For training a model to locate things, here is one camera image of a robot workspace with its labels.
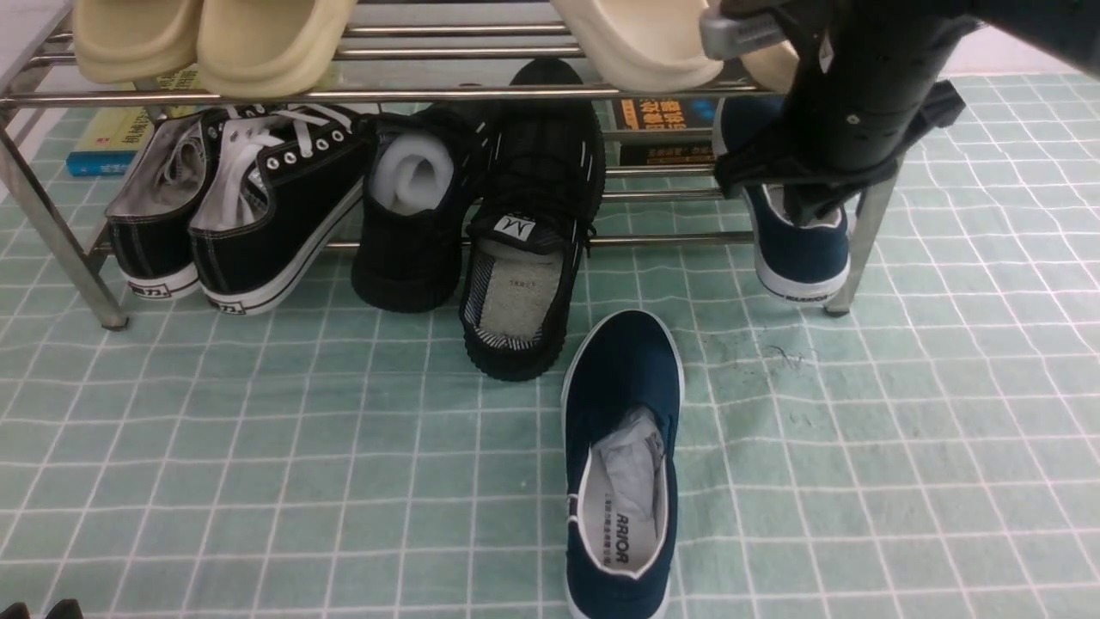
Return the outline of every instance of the book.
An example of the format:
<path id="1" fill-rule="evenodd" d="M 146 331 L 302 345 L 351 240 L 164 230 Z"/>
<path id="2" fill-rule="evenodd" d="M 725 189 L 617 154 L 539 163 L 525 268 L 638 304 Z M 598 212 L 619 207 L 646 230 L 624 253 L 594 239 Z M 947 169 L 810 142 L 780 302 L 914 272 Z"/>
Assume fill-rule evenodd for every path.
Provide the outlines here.
<path id="1" fill-rule="evenodd" d="M 200 88 L 198 69 L 191 67 L 174 75 L 158 77 L 157 85 L 166 90 Z M 123 87 L 133 90 L 133 86 Z M 174 117 L 195 113 L 197 108 L 169 108 Z M 65 166 L 73 176 L 120 176 L 148 143 L 153 123 L 143 108 L 105 108 L 88 122 Z"/>

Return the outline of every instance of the slipper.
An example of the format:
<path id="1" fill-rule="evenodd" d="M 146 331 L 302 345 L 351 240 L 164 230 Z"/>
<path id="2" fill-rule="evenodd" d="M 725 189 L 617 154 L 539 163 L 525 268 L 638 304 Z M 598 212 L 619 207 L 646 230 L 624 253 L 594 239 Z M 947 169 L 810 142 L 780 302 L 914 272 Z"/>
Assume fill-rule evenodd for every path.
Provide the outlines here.
<path id="1" fill-rule="evenodd" d="M 672 92 L 722 70 L 698 34 L 706 0 L 550 0 L 592 65 L 622 90 Z"/>
<path id="2" fill-rule="evenodd" d="M 80 75 L 97 84 L 170 75 L 195 62 L 202 0 L 76 0 Z"/>
<path id="3" fill-rule="evenodd" d="M 780 95 L 791 91 L 799 70 L 799 54 L 790 42 L 757 49 L 741 56 L 741 64 L 754 81 Z"/>
<path id="4" fill-rule="evenodd" d="M 210 91 L 268 99 L 324 76 L 356 0 L 206 0 L 198 56 Z"/>

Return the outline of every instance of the blue canvas shoe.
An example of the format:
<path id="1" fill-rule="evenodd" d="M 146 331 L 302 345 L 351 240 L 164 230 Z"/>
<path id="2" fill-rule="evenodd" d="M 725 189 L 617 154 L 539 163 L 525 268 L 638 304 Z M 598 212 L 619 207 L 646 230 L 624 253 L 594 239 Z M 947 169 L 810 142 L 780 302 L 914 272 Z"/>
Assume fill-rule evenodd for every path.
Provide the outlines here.
<path id="1" fill-rule="evenodd" d="M 715 156 L 739 147 L 779 117 L 780 96 L 723 99 L 714 117 Z M 744 189 L 756 237 L 756 270 L 773 295 L 796 305 L 822 303 L 848 280 L 848 214 L 836 208 L 796 226 L 783 210 L 783 187 Z"/>
<path id="2" fill-rule="evenodd" d="M 683 391 L 672 334 L 637 309 L 601 321 L 565 374 L 565 593 L 573 619 L 664 616 Z"/>

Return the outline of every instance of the black canvas sneaker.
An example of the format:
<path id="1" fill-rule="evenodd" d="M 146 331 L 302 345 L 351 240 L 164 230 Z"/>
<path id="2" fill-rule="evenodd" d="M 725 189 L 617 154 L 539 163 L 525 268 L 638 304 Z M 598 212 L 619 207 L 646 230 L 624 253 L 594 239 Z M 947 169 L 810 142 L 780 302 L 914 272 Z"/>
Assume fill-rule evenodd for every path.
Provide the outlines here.
<path id="1" fill-rule="evenodd" d="M 565 63 L 540 58 L 513 85 L 581 84 Z M 501 380 L 547 372 L 565 342 L 573 283 L 604 190 L 604 142 L 592 103 L 516 100 L 502 106 L 460 317 L 466 353 Z"/>
<path id="2" fill-rule="evenodd" d="M 462 274 L 462 222 L 485 174 L 496 103 L 437 103 L 380 114 L 351 283 L 391 312 L 442 305 Z"/>
<path id="3" fill-rule="evenodd" d="M 308 104 L 226 123 L 218 174 L 189 230 L 202 290 L 221 312 L 278 305 L 359 202 L 377 140 L 355 119 Z"/>
<path id="4" fill-rule="evenodd" d="M 111 246 L 130 289 L 172 300 L 199 287 L 187 223 L 218 169 L 226 122 L 265 115 L 271 108 L 211 108 L 157 124 L 107 207 Z"/>

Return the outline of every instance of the shoe rack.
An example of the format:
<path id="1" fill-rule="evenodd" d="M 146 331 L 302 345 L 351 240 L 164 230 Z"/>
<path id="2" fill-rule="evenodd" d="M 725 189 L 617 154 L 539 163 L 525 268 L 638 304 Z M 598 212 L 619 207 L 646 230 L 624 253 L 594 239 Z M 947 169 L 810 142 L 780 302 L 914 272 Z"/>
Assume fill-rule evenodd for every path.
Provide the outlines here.
<path id="1" fill-rule="evenodd" d="M 8 73 L 0 75 L 0 181 L 13 196 L 14 200 L 26 214 L 29 222 L 38 231 L 54 257 L 73 280 L 84 301 L 91 309 L 103 329 L 121 331 L 127 328 L 128 317 L 119 303 L 118 297 L 105 285 L 99 272 L 110 254 L 110 245 L 105 232 L 107 221 L 103 219 L 96 228 L 91 237 L 84 241 L 77 239 L 65 218 L 58 212 L 53 200 L 47 195 L 42 181 L 19 152 L 15 140 L 8 132 L 8 125 L 20 109 L 44 108 L 101 108 L 101 107 L 145 107 L 152 118 L 162 115 L 166 106 L 224 104 L 230 100 L 198 90 L 158 90 L 155 81 L 136 84 L 136 90 L 99 90 L 99 91 L 41 91 L 46 71 L 55 66 L 75 65 L 76 57 L 69 51 L 73 34 L 66 26 L 67 15 L 59 14 L 51 27 L 44 31 L 37 42 L 29 46 L 19 63 Z M 522 23 L 522 24 L 431 24 L 431 25 L 350 25 L 344 34 L 345 40 L 386 37 L 393 43 L 387 48 L 345 48 L 337 53 L 340 62 L 372 60 L 432 60 L 447 63 L 449 60 L 486 60 L 486 59 L 530 59 L 537 57 L 579 58 L 583 52 L 575 43 L 540 44 L 540 38 L 548 36 L 562 37 L 569 34 L 562 23 Z M 431 46 L 404 46 L 400 41 L 415 37 L 429 38 L 437 44 Z M 484 41 L 484 45 L 469 43 L 449 45 L 448 40 L 462 38 Z M 494 45 L 494 40 L 516 37 L 530 40 L 522 45 Z M 761 92 L 751 85 L 715 84 L 705 88 L 678 93 L 678 97 L 751 97 Z M 304 92 L 285 99 L 287 103 L 392 103 L 408 101 L 438 100 L 472 100 L 472 99 L 554 99 L 572 98 L 588 100 L 609 100 L 627 98 L 615 88 L 604 85 L 583 86 L 526 86 L 526 87 L 455 87 L 455 88 L 356 88 L 327 91 Z M 608 142 L 629 142 L 648 140 L 654 132 L 645 131 L 607 131 L 604 133 Z M 698 137 L 698 130 L 660 131 L 661 139 L 676 140 Z M 710 165 L 666 165 L 666 166 L 612 166 L 607 168 L 608 178 L 634 177 L 684 177 L 710 176 Z M 894 181 L 891 178 L 878 186 L 871 187 L 859 199 L 858 224 L 851 236 L 851 269 L 848 281 L 842 291 L 825 306 L 829 316 L 847 314 L 859 286 L 864 267 L 867 264 L 875 236 L 878 233 L 887 202 L 893 191 Z M 698 201 L 723 199 L 717 187 L 703 189 L 653 189 L 653 190 L 612 190 L 604 194 L 604 202 L 639 202 L 639 201 Z M 647 246 L 647 245 L 689 245 L 689 244 L 723 244 L 751 243 L 752 232 L 714 231 L 693 234 L 646 234 L 596 236 L 592 244 L 600 251 L 609 246 Z M 359 243 L 354 240 L 338 240 L 329 244 L 330 250 L 353 251 Z"/>

